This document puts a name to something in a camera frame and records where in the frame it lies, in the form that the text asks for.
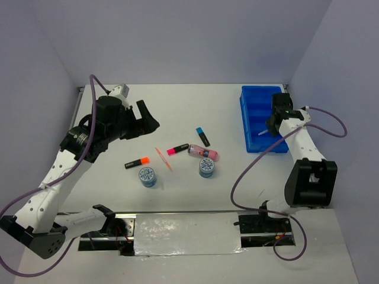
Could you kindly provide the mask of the thin purple pen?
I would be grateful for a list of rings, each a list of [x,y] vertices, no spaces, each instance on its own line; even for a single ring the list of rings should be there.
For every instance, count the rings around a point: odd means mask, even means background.
[[[261,131],[260,133],[258,133],[258,136],[262,136],[262,135],[265,135],[265,134],[270,134],[269,130]]]

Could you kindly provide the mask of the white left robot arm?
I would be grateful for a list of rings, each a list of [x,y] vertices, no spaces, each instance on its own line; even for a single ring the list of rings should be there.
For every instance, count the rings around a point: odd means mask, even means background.
[[[100,96],[92,107],[96,117],[84,116],[67,132],[40,191],[13,216],[2,217],[1,228],[42,259],[51,258],[64,242],[82,234],[97,231],[103,236],[111,235],[121,220],[103,205],[70,215],[59,215],[59,210],[79,179],[111,142],[150,134],[160,126],[144,101],[137,101],[137,107],[139,119],[126,99]]]

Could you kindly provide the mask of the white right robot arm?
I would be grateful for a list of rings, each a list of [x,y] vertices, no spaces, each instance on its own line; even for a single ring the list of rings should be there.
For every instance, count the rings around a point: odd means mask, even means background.
[[[294,162],[284,186],[284,197],[280,201],[266,201],[262,207],[268,211],[257,218],[261,230],[271,231],[278,225],[278,218],[303,209],[329,206],[338,167],[317,149],[307,130],[311,126],[307,107],[294,109],[289,93],[259,96],[257,108],[265,112],[265,126],[270,135],[285,137]]]

